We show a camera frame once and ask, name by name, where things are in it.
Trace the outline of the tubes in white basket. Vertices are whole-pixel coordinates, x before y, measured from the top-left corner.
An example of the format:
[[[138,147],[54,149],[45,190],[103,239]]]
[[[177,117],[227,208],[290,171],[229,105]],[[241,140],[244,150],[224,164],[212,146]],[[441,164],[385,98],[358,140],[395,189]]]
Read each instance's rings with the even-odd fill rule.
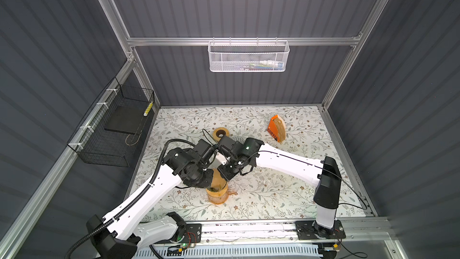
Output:
[[[246,71],[284,71],[285,63],[282,61],[259,61],[259,62],[245,62],[241,67],[241,70]]]

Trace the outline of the green glass dripper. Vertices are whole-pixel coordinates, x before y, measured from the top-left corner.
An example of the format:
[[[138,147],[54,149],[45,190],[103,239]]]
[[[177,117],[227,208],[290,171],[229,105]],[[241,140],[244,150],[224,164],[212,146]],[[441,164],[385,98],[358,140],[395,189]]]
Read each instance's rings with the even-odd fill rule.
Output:
[[[225,185],[219,185],[216,187],[210,187],[207,190],[211,193],[221,193],[221,192],[225,192],[227,189],[228,189],[228,186],[227,184],[225,184]]]

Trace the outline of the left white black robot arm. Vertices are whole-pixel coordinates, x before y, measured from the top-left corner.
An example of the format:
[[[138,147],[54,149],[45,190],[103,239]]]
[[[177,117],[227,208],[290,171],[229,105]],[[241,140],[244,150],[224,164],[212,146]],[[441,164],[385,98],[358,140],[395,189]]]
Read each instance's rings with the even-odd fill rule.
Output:
[[[170,212],[161,219],[143,223],[143,218],[171,190],[210,188],[215,172],[209,168],[217,152],[214,146],[163,150],[153,175],[133,194],[102,218],[86,224],[88,239],[101,259],[131,259],[136,252],[158,242],[177,245],[189,238],[184,219]]]

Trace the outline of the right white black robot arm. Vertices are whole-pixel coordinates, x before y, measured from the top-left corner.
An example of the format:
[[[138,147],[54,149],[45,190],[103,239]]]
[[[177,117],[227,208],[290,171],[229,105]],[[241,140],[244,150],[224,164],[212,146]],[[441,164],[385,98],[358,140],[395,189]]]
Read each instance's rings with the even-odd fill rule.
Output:
[[[226,181],[245,176],[248,165],[272,169],[302,180],[315,188],[313,201],[317,206],[316,219],[307,230],[318,239],[346,237],[341,222],[336,219],[339,207],[342,177],[334,158],[305,158],[282,151],[262,140],[248,138],[244,143],[224,136],[219,140],[218,152],[224,156],[218,170]]]

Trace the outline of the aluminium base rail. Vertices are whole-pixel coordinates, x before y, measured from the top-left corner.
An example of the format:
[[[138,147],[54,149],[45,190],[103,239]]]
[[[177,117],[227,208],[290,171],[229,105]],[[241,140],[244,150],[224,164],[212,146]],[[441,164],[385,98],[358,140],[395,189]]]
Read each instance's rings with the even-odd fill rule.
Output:
[[[108,223],[103,232],[140,250],[149,245],[184,243],[217,245],[274,245],[276,243],[309,243],[325,251],[339,251],[341,243],[390,241],[395,232],[383,217],[342,218],[332,230],[321,230],[312,219],[269,219],[241,221],[185,221],[168,214],[151,222]]]

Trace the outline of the black foam pad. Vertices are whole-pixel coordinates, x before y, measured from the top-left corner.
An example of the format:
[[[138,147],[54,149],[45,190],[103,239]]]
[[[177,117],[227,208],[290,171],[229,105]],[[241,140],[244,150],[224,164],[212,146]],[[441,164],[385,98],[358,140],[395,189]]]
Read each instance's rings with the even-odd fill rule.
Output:
[[[147,121],[147,117],[144,117],[143,113],[141,109],[135,107],[117,106],[104,129],[128,135],[140,134]]]

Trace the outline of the orange coffee filter holder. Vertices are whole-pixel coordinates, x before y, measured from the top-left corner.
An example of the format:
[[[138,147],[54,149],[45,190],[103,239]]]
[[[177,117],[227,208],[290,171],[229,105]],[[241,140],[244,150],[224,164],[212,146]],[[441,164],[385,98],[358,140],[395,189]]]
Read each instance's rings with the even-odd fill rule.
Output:
[[[279,115],[275,115],[270,119],[267,131],[279,143],[286,139],[286,124]]]

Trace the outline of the floral table mat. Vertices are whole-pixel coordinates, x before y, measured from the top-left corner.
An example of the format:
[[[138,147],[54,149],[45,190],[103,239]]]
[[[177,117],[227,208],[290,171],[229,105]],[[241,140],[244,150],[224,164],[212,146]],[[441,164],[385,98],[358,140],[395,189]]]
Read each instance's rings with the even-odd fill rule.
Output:
[[[282,143],[267,131],[275,115],[286,124],[286,139]],[[202,138],[204,130],[211,132],[219,127],[225,127],[237,141],[252,137],[306,158],[339,158],[316,106],[167,108],[160,110],[153,124],[131,189],[137,189],[153,173],[167,140],[180,138],[195,143]],[[221,205],[209,202],[204,189],[174,189],[155,205],[146,221],[171,211],[187,221],[297,219],[316,215],[314,188],[272,169],[256,168],[245,176],[236,176],[229,189],[238,195],[229,197]]]

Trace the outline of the yellow marker pen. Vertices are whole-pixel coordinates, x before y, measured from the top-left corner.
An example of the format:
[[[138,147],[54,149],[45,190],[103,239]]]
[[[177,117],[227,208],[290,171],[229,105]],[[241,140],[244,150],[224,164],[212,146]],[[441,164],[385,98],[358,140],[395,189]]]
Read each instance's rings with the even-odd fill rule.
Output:
[[[147,117],[149,115],[150,111],[152,110],[152,107],[153,107],[153,102],[151,101],[143,113],[144,117]]]

